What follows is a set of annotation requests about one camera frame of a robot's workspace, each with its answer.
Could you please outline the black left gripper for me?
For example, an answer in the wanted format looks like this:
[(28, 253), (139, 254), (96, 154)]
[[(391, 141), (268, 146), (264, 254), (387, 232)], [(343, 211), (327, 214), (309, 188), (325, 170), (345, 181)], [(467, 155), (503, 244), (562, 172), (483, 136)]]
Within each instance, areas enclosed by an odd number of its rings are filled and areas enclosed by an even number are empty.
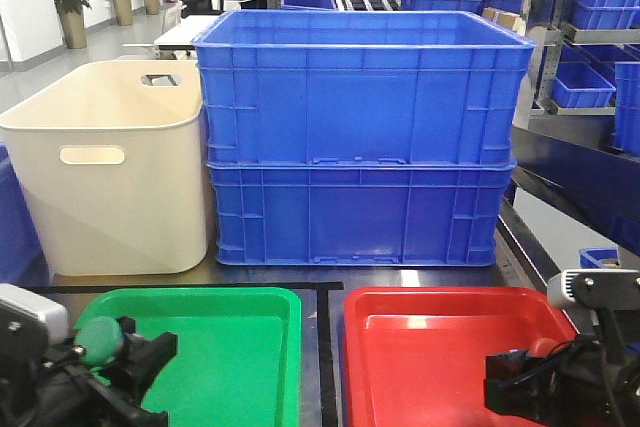
[(83, 363), (75, 336), (46, 346), (34, 328), (1, 335), (1, 423), (4, 426), (167, 426), (166, 411), (142, 401), (176, 356), (178, 337), (147, 339), (131, 317), (115, 319), (124, 334), (117, 358), (101, 367)]

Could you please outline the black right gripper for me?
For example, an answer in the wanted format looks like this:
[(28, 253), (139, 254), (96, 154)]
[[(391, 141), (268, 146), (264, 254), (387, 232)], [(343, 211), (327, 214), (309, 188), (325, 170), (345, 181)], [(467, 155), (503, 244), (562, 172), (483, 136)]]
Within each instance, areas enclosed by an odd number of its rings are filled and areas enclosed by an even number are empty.
[(485, 359), (484, 403), (544, 426), (637, 426), (639, 350), (620, 364), (595, 339), (563, 342), (545, 356), (512, 349)]

